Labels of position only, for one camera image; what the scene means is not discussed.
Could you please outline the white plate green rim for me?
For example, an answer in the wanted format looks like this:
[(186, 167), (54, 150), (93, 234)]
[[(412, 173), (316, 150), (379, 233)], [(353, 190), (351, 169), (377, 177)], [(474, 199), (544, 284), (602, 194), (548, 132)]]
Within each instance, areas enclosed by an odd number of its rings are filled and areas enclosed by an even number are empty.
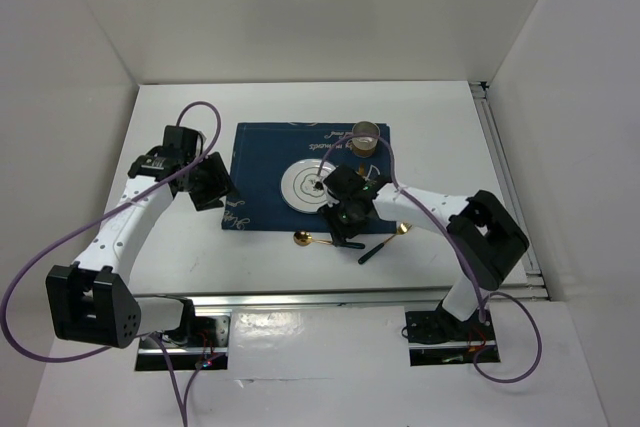
[(294, 162), (283, 173), (280, 192), (285, 204), (296, 212), (314, 214), (326, 204), (324, 179), (335, 170), (330, 162), (304, 159)]

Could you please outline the amber glass cup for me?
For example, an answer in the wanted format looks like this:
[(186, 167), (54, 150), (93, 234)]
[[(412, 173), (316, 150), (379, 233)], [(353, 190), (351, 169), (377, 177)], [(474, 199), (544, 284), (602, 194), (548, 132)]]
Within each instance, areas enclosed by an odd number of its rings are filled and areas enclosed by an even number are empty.
[(361, 158), (371, 157), (376, 150), (380, 129), (369, 121), (357, 122), (352, 128), (351, 150)]

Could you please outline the gold fork green handle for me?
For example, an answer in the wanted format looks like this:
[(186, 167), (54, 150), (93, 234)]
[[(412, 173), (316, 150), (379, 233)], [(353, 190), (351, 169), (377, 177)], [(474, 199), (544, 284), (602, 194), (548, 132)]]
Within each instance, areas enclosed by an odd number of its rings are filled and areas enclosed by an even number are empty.
[(359, 265), (364, 265), (372, 257), (374, 257), (376, 254), (378, 254), (389, 242), (391, 242), (396, 237), (399, 237), (399, 236), (402, 236), (402, 235), (408, 233), (411, 230), (411, 228), (412, 228), (412, 226), (410, 224), (408, 224), (408, 223), (400, 223), (397, 226), (396, 231), (395, 231), (394, 234), (392, 234), (387, 239), (385, 239), (384, 241), (382, 241), (381, 243), (379, 243), (378, 245), (376, 245), (375, 247), (373, 247), (372, 249), (367, 251), (364, 255), (362, 255), (358, 259), (358, 264)]

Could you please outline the gold spoon green handle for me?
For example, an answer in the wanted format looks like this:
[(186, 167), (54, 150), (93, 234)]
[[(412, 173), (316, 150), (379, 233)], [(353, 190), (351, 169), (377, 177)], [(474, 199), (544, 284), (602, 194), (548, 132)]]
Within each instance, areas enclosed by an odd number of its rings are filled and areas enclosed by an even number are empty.
[(309, 232), (306, 231), (296, 231), (293, 234), (294, 243), (298, 246), (308, 246), (313, 243), (322, 244), (322, 245), (330, 245), (333, 247), (339, 248), (348, 248), (354, 250), (364, 250), (365, 245), (363, 243), (358, 242), (335, 242), (331, 240), (325, 239), (316, 239)]

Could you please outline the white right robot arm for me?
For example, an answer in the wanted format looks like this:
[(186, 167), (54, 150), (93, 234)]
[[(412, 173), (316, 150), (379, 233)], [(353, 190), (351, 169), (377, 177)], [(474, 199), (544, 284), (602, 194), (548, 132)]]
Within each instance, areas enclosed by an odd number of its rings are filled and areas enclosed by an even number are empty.
[(486, 301), (518, 264), (530, 241), (491, 192), (454, 196), (398, 183), (389, 176), (366, 180), (341, 165), (320, 181), (327, 204), (318, 209), (337, 246), (359, 235), (373, 220), (408, 223), (441, 235), (452, 248), (461, 274), (440, 302), (436, 326), (448, 339), (460, 338), (471, 318), (486, 318)]

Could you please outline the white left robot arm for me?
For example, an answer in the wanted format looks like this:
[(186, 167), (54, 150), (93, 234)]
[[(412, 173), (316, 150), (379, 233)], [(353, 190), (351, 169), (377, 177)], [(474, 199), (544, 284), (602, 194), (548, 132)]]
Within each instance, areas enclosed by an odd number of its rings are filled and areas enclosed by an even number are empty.
[(189, 195), (196, 211), (206, 211), (223, 207), (234, 190), (220, 154), (205, 153), (201, 133), (167, 126), (162, 144), (131, 165), (115, 215), (71, 265), (49, 271), (45, 285), (56, 336), (117, 348), (153, 332), (176, 346), (193, 341), (198, 322), (192, 301), (136, 299), (128, 282), (151, 230), (179, 193)]

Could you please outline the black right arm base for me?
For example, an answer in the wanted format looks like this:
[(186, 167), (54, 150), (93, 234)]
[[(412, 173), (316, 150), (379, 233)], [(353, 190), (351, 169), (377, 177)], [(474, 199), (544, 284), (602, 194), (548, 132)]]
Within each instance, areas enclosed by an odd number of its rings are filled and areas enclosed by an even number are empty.
[(484, 322), (478, 313), (461, 322), (444, 310), (407, 311), (405, 321), (401, 336), (412, 367), (500, 362), (489, 312)]

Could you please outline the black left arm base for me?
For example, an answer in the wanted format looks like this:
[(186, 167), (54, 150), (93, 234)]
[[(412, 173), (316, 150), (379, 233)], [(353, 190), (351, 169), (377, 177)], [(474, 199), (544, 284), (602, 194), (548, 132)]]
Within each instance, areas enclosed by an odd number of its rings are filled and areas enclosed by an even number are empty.
[[(196, 317), (188, 330), (165, 331), (156, 334), (176, 371), (223, 371), (229, 364), (229, 315)], [(167, 371), (161, 347), (146, 338), (138, 344), (134, 370), (136, 372)]]

